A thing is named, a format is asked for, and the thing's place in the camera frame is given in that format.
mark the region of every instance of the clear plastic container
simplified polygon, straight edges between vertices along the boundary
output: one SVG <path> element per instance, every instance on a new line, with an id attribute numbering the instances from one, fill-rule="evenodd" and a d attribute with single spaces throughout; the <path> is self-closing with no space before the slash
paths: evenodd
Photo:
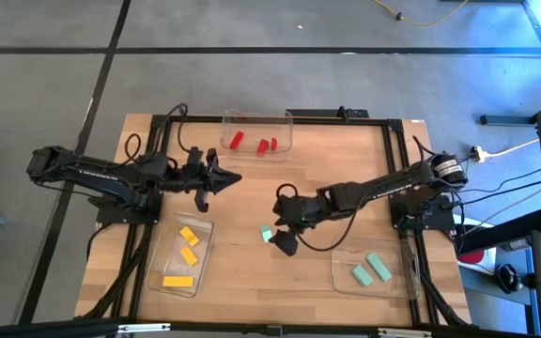
<path id="1" fill-rule="evenodd" d="M 195 296 L 199 282 L 203 278 L 214 224 L 195 215 L 173 213 L 158 226 L 161 226 L 162 230 L 147 270 L 146 287 L 181 297 Z M 199 239 L 195 246 L 190 246 L 179 233 L 184 226 L 188 226 Z M 180 250 L 185 247 L 189 247 L 197 257 L 197 263 L 192 267 L 180 253 Z M 162 281 L 166 276 L 192 276 L 193 286 L 163 286 Z"/>
<path id="2" fill-rule="evenodd" d="M 239 146 L 232 149 L 236 135 L 242 132 Z M 272 139 L 276 148 L 272 149 Z M 266 153 L 259 154 L 262 140 L 269 143 Z M 229 109 L 223 114 L 223 133 L 221 146 L 228 149 L 229 156 L 244 160 L 286 161 L 293 146 L 293 116 L 288 112 L 281 114 L 249 114 Z"/>
<path id="3" fill-rule="evenodd" d="M 383 282 L 366 260 L 375 253 L 392 273 Z M 362 286 L 352 275 L 361 265 L 373 278 L 369 286 Z M 414 300 L 419 297 L 420 278 L 417 256 L 406 240 L 383 240 L 347 237 L 332 251 L 331 278 L 335 291 L 367 297 Z"/>

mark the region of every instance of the green block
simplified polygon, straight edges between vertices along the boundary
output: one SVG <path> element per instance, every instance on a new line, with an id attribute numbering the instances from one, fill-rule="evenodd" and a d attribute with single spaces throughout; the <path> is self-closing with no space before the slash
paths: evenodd
<path id="1" fill-rule="evenodd" d="M 385 267 L 383 262 L 381 262 L 381 258 L 377 256 L 375 253 L 370 253 L 366 260 L 368 261 L 368 264 L 373 267 L 373 270 L 379 275 L 380 279 L 383 282 L 387 282 L 392 278 L 392 273 Z"/>
<path id="2" fill-rule="evenodd" d="M 262 234 L 262 239 L 267 243 L 272 238 L 272 231 L 267 225 L 260 226 L 260 233 Z"/>
<path id="3" fill-rule="evenodd" d="M 352 270 L 352 274 L 354 275 L 354 278 L 358 280 L 358 283 L 360 283 L 362 286 L 369 286 L 371 285 L 371 283 L 373 283 L 371 275 L 366 272 L 363 266 L 356 266 L 356 268 Z"/>

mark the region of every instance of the white cable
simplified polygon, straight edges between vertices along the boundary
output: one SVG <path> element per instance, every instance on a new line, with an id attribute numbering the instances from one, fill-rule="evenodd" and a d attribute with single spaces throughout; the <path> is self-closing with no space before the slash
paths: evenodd
<path id="1" fill-rule="evenodd" d="M 489 217 L 486 218 L 483 222 L 481 222 L 481 223 L 477 224 L 476 226 L 474 226 L 473 228 L 467 230 L 467 232 L 465 233 L 465 236 L 467 236 L 469 233 L 471 233 L 471 232 L 473 232 L 473 231 L 479 229 L 483 223 L 486 223 L 487 221 L 493 219 L 494 217 L 496 217 L 497 215 L 501 214 L 501 213 L 504 212 L 505 210 L 507 210 L 507 209 L 509 209 L 509 208 L 511 208 L 511 207 L 514 207 L 514 206 L 516 206 L 516 205 L 519 204 L 519 203 L 525 202 L 525 201 L 527 201 L 528 199 L 530 199 L 530 198 L 536 196 L 536 195 L 539 194 L 539 193 L 541 193 L 541 189 L 540 189 L 539 191 L 537 191 L 537 192 L 532 192 L 532 193 L 530 193 L 527 197 L 523 197 L 523 198 L 521 198 L 520 200 L 516 201 L 515 203 L 511 204 L 510 206 L 505 207 L 504 209 L 502 209 L 502 210 L 496 212 L 495 214 L 489 216 Z"/>
<path id="2" fill-rule="evenodd" d="M 509 152 L 515 151 L 515 150 L 517 150 L 517 149 L 523 148 L 524 146 L 528 146 L 528 145 L 530 145 L 530 144 L 532 144 L 532 143 L 536 143 L 536 142 L 538 142 L 538 141 L 540 141 L 539 138 L 537 138 L 537 139 L 535 139 L 535 140 L 532 140 L 532 141 L 530 141 L 530 142 L 526 142 L 526 143 L 524 143 L 524 144 L 522 144 L 522 145 L 520 145 L 520 146 L 515 146 L 515 147 L 512 147 L 512 148 L 510 148 L 510 149 L 508 149 L 508 150 L 501 151 L 501 152 L 496 153 L 496 154 L 486 153 L 486 157 L 487 157 L 487 158 L 488 158 L 488 157 L 499 157 L 499 156 L 502 156 L 502 155 L 504 155 L 504 154 L 508 154 Z"/>

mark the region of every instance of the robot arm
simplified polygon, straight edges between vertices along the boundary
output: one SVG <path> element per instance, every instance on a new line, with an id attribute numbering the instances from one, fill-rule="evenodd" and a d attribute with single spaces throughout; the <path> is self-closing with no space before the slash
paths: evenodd
<path id="1" fill-rule="evenodd" d="M 277 189 L 272 211 L 279 216 L 275 225 L 287 225 L 288 231 L 277 231 L 271 241 L 285 254 L 293 255 L 298 247 L 296 237 L 305 229 L 314 229 L 323 221 L 351 217 L 370 201 L 412 187 L 415 189 L 408 193 L 406 211 L 411 217 L 422 217 L 427 201 L 443 192 L 456 191 L 467 181 L 456 156 L 443 153 L 364 183 L 338 183 L 317 189 L 314 197 L 300 196 L 296 187 L 284 184 Z M 294 195 L 280 194 L 284 187 L 291 187 Z"/>
<path id="2" fill-rule="evenodd" d="M 26 173 L 40 186 L 47 182 L 69 181 L 101 192 L 103 197 L 89 198 L 89 202 L 97 207 L 114 204 L 135 212 L 144 212 L 151 207 L 150 197 L 155 190 L 196 190 L 197 209 L 206 212 L 208 192 L 220 192 L 241 180 L 241 175 L 221 169 L 215 149 L 208 150 L 207 164 L 201 162 L 202 155 L 202 151 L 192 147 L 187 163 L 178 168 L 175 160 L 161 152 L 147 153 L 133 163 L 120 164 L 78 155 L 61 146 L 46 146 L 33 152 Z"/>

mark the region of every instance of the yellow cable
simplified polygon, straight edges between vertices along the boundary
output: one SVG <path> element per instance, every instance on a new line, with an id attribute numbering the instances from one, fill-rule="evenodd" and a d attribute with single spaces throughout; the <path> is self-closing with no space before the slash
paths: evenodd
<path id="1" fill-rule="evenodd" d="M 381 7 L 385 8 L 387 11 L 389 11 L 390 13 L 392 13 L 394 16 L 397 16 L 398 13 L 391 9 L 389 6 L 383 4 L 380 0 L 373 0 L 373 2 L 375 2 L 376 4 L 380 5 Z M 453 11 L 451 11 L 448 15 L 444 16 L 443 18 L 437 20 L 437 21 L 434 21 L 433 23 L 416 23 L 416 22 L 413 22 L 413 21 L 410 21 L 409 19 L 405 18 L 404 15 L 402 15 L 401 19 L 403 22 L 405 23 L 410 23 L 412 25 L 415 25 L 415 26 L 418 26 L 418 27 L 428 27 L 430 25 L 434 25 L 434 24 L 437 24 L 437 23 L 441 23 L 442 21 L 450 18 L 451 16 L 453 16 L 456 12 L 458 12 L 459 9 L 461 9 L 463 6 L 467 5 L 467 3 L 469 2 L 469 0 L 464 0 L 462 3 L 460 3 L 460 5 L 458 5 L 457 8 L 455 8 Z"/>

